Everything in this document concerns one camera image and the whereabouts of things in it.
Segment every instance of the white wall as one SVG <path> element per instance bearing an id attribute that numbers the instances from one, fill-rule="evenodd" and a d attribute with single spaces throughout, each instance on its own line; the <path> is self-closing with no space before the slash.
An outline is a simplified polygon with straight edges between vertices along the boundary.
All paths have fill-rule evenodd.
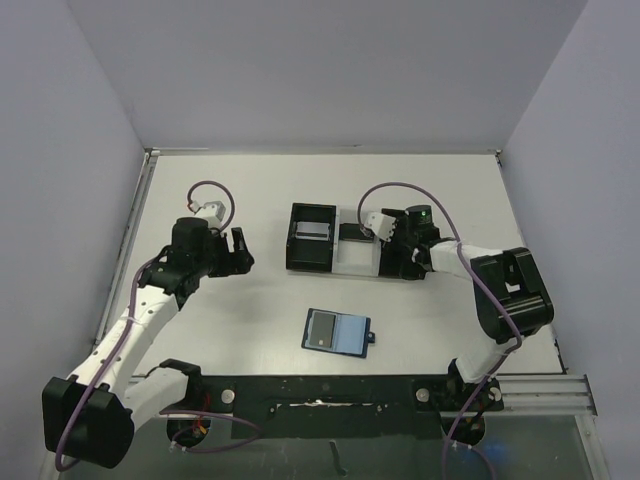
<path id="1" fill-rule="evenodd" d="M 500 148 L 585 0 L 68 0 L 145 146 Z"/>
<path id="2" fill-rule="evenodd" d="M 640 2 L 590 0 L 505 149 L 516 216 L 587 372 L 611 473 L 638 478 Z"/>
<path id="3" fill-rule="evenodd" d="M 40 393 L 89 350 L 142 160 L 62 0 L 0 6 L 0 477 L 35 479 Z"/>

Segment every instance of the white table surface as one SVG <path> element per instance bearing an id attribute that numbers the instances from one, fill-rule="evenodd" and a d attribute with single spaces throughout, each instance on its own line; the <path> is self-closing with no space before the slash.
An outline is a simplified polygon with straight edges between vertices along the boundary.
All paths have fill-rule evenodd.
<path id="1" fill-rule="evenodd" d="M 137 373 L 167 358 L 198 364 L 208 375 L 438 374 L 482 330 L 470 282 L 444 274 L 425 281 L 311 275 L 285 270 L 293 202 L 355 206 L 370 186 L 415 182 L 449 209 L 466 242 L 492 248 L 522 245 L 492 155 L 211 155 L 160 157 L 118 296 L 128 303 L 134 271 L 169 243 L 171 227 L 189 216 L 185 195 L 203 179 L 227 185 L 256 259 L 248 275 L 203 279 L 200 290 L 158 335 Z M 214 187 L 194 195 L 224 200 Z M 416 192 L 390 188 L 367 207 L 428 203 Z M 450 235 L 440 212 L 435 222 Z M 334 310 L 372 319 L 377 343 L 366 359 L 301 348 L 307 310 Z M 501 373 L 560 373 L 550 327 L 527 339 Z"/>

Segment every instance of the screw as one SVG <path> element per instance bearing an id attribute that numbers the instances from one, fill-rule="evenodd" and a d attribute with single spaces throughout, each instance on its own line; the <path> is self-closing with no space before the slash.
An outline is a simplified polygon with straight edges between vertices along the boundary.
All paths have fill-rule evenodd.
<path id="1" fill-rule="evenodd" d="M 416 392 L 416 398 L 421 403 L 427 403 L 429 401 L 429 390 L 421 388 Z"/>
<path id="2" fill-rule="evenodd" d="M 223 390 L 222 395 L 220 395 L 220 400 L 222 400 L 222 403 L 227 405 L 233 402 L 235 398 L 236 393 L 233 390 L 229 390 L 228 388 L 226 390 Z"/>
<path id="3" fill-rule="evenodd" d="M 502 400 L 502 392 L 498 387 L 491 387 L 489 389 L 489 399 L 495 400 L 496 402 Z"/>

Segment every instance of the cable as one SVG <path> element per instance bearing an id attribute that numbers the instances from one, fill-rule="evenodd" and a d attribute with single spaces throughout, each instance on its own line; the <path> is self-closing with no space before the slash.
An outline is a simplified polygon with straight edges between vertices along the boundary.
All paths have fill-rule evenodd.
<path id="1" fill-rule="evenodd" d="M 442 464 L 442 478 L 443 478 L 443 480 L 446 480 L 446 478 L 447 478 L 447 470 L 446 470 L 447 453 L 449 451 L 449 444 L 451 443 L 451 438 L 453 437 L 453 433 L 456 431 L 456 428 L 458 427 L 458 424 L 460 423 L 460 420 L 462 420 L 462 417 L 464 416 L 465 412 L 469 409 L 469 407 L 471 406 L 473 401 L 476 399 L 478 394 L 482 391 L 482 389 L 486 385 L 486 383 L 489 380 L 489 378 L 491 378 L 498 371 L 498 369 L 500 369 L 500 367 L 502 366 L 504 361 L 507 359 L 507 356 L 511 352 L 517 350 L 518 348 L 520 348 L 522 346 L 522 335 L 520 335 L 520 331 L 518 330 L 518 327 L 516 327 L 515 323 L 513 322 L 513 319 L 511 318 L 511 315 L 509 315 L 509 313 L 506 311 L 506 309 L 500 304 L 500 301 L 491 292 L 491 290 L 489 290 L 489 287 L 487 287 L 484 284 L 484 282 L 480 279 L 480 277 L 478 277 L 476 272 L 473 271 L 473 269 L 471 268 L 471 265 L 464 258 L 464 254 L 462 253 L 462 239 L 460 237 L 460 234 L 458 233 L 458 229 L 456 228 L 455 224 L 453 223 L 453 220 L 451 219 L 451 216 L 449 215 L 449 212 L 447 212 L 447 210 L 444 208 L 444 205 L 442 205 L 442 203 L 440 203 L 440 201 L 435 196 L 433 196 L 433 194 L 429 193 L 424 188 L 418 187 L 417 185 L 413 185 L 411 183 L 405 183 L 405 182 L 385 182 L 385 183 L 380 183 L 378 185 L 374 185 L 373 187 L 371 187 L 369 190 L 367 190 L 364 193 L 364 195 L 360 199 L 360 202 L 358 202 L 358 213 L 357 213 L 357 215 L 358 215 L 358 224 L 360 225 L 360 229 L 363 230 L 363 231 L 366 230 L 364 224 L 362 223 L 362 205 L 364 204 L 364 201 L 373 192 L 375 192 L 376 190 L 379 190 L 381 188 L 385 188 L 385 187 L 409 188 L 411 190 L 415 190 L 417 192 L 420 192 L 423 195 L 426 195 L 431 201 L 433 201 L 433 203 L 436 204 L 436 206 L 440 209 L 440 211 L 444 215 L 444 218 L 446 219 L 447 223 L 449 224 L 449 227 L 451 228 L 451 233 L 453 234 L 453 237 L 454 237 L 454 239 L 455 239 L 455 241 L 457 243 L 456 253 L 458 254 L 458 258 L 460 259 L 460 263 L 462 263 L 462 266 L 467 271 L 467 273 L 469 274 L 469 276 L 471 277 L 473 282 L 480 288 L 480 290 L 483 291 L 483 293 L 491 301 L 493 306 L 496 307 L 496 310 L 498 310 L 500 315 L 502 315 L 502 318 L 504 319 L 505 322 L 507 322 L 507 325 L 509 325 L 509 328 L 513 332 L 513 335 L 514 335 L 514 337 L 516 339 L 515 345 L 513 345 L 513 346 L 509 347 L 508 349 L 506 349 L 505 352 L 500 357 L 500 360 L 498 360 L 496 362 L 496 364 L 484 375 L 483 379 L 480 381 L 480 383 L 478 383 L 478 385 L 476 386 L 476 388 L 473 391 L 473 393 L 469 396 L 467 401 L 464 403 L 464 405 L 460 409 L 460 412 L 458 412 L 458 415 L 454 419 L 453 424 L 451 425 L 451 428 L 449 428 L 449 432 L 447 433 L 444 445 L 442 447 L 442 455 L 441 455 L 441 459 L 440 459 L 441 464 Z M 494 475 L 495 472 L 493 471 L 493 467 L 491 467 L 490 470 L 492 471 L 492 475 Z"/>
<path id="2" fill-rule="evenodd" d="M 466 443 L 460 443 L 458 442 L 459 445 L 463 445 L 465 447 L 467 447 L 469 450 L 471 450 L 472 452 L 475 452 L 476 455 L 478 455 L 482 461 L 484 462 L 484 464 L 487 466 L 487 470 L 489 470 L 489 474 L 491 475 L 491 480 L 497 480 L 498 475 L 496 474 L 496 469 L 493 467 L 491 461 L 489 460 L 489 458 L 484 454 L 484 452 L 482 450 L 478 450 L 476 447 L 473 447 L 471 445 L 467 445 Z"/>
<path id="3" fill-rule="evenodd" d="M 133 327 L 133 321 L 135 319 L 135 312 L 136 312 L 136 297 L 137 297 L 138 281 L 140 280 L 140 276 L 142 275 L 142 272 L 144 271 L 144 269 L 147 268 L 151 263 L 153 263 L 157 258 L 158 257 L 154 257 L 148 262 L 145 262 L 133 276 L 133 282 L 131 282 L 131 292 L 129 294 L 129 315 L 127 316 L 127 322 L 124 326 L 124 330 L 122 331 L 120 338 L 118 339 L 116 344 L 113 346 L 113 349 L 111 350 L 109 355 L 107 355 L 107 358 L 104 360 L 104 362 L 102 362 L 101 367 L 93 376 L 89 384 L 86 386 L 82 396 L 80 397 L 80 400 L 78 401 L 76 407 L 73 409 L 73 412 L 71 413 L 71 416 L 67 421 L 67 425 L 64 427 L 64 430 L 62 431 L 62 435 L 60 436 L 60 440 L 58 441 L 58 447 L 56 448 L 56 459 L 55 459 L 56 470 L 58 470 L 59 472 L 66 472 L 70 470 L 71 468 L 75 467 L 80 461 L 78 459 L 74 459 L 73 461 L 71 461 L 71 463 L 68 463 L 66 465 L 63 464 L 62 456 L 64 455 L 63 453 L 64 448 L 67 445 L 67 441 L 69 440 L 69 435 L 73 430 L 73 426 L 75 425 L 76 421 L 78 420 L 78 417 L 80 416 L 80 412 L 82 411 L 85 404 L 89 400 L 89 397 L 93 393 L 93 390 L 95 389 L 100 379 L 103 377 L 104 373 L 109 369 L 109 367 L 111 366 L 111 363 L 113 363 L 113 360 L 116 358 L 116 355 L 118 355 L 118 352 L 122 348 L 122 345 L 124 345 L 125 341 L 127 340 L 127 337 L 129 336 L 129 333 L 131 332 L 131 328 Z"/>
<path id="4" fill-rule="evenodd" d="M 186 448 L 183 447 L 183 451 L 188 453 L 221 453 L 228 452 L 229 450 L 235 450 L 236 448 L 243 447 L 248 445 L 251 442 L 255 442 L 262 435 L 262 428 L 256 425 L 249 420 L 245 420 L 244 418 L 232 417 L 230 415 L 224 415 L 221 413 L 212 413 L 212 412 L 198 412 L 196 410 L 162 410 L 160 415 L 197 415 L 198 417 L 209 417 L 209 418 L 217 418 L 219 420 L 227 420 L 229 422 L 239 423 L 241 425 L 246 425 L 247 427 L 255 430 L 256 434 L 252 437 L 246 438 L 244 440 L 240 440 L 239 442 L 232 443 L 231 445 L 224 445 L 222 447 L 213 447 L 213 448 Z M 185 432 L 188 432 L 193 427 L 189 426 L 187 428 L 183 428 L 176 432 L 173 437 L 171 437 L 171 444 L 177 443 L 177 438 Z"/>
<path id="5" fill-rule="evenodd" d="M 193 195 L 193 192 L 196 190 L 196 188 L 202 185 L 213 185 L 214 187 L 218 187 L 220 190 L 222 190 L 224 193 L 227 194 L 227 197 L 229 197 L 231 211 L 229 212 L 229 218 L 227 218 L 227 221 L 224 222 L 220 227 L 220 231 L 222 232 L 225 228 L 227 228 L 231 224 L 231 221 L 233 220 L 233 217 L 236 214 L 236 201 L 233 199 L 233 195 L 231 194 L 229 189 L 224 185 L 222 185 L 221 183 L 216 182 L 214 180 L 202 180 L 200 182 L 194 183 L 189 189 L 189 191 L 187 192 L 187 205 L 191 205 L 193 203 L 193 199 L 191 198 L 191 195 Z"/>

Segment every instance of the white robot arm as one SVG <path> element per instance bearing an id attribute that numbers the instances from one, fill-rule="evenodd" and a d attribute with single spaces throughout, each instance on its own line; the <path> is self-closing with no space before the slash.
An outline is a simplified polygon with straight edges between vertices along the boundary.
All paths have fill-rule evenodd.
<path id="1" fill-rule="evenodd" d="M 220 202 L 191 203 L 190 209 L 195 215 L 176 221 L 171 244 L 138 270 L 131 303 L 102 342 L 66 379 L 54 377 L 44 388 L 45 444 L 56 452 L 58 470 L 67 467 L 63 454 L 113 468 L 135 431 L 162 409 L 201 405 L 200 368 L 176 360 L 163 362 L 127 388 L 158 333 L 201 278 L 243 275 L 254 263 L 242 229 L 231 229 L 234 250 L 229 250 Z"/>
<path id="2" fill-rule="evenodd" d="M 405 278 L 424 278 L 426 271 L 472 280 L 458 256 L 458 242 L 440 238 L 430 206 L 410 207 L 396 217 L 372 212 L 364 226 L 385 242 L 383 248 L 403 252 Z M 528 249 L 503 251 L 462 245 L 462 256 L 509 313 L 523 338 L 552 321 L 553 305 Z M 477 284 L 474 290 L 484 334 L 474 338 L 454 361 L 456 374 L 464 384 L 480 383 L 516 344 L 500 312 Z"/>

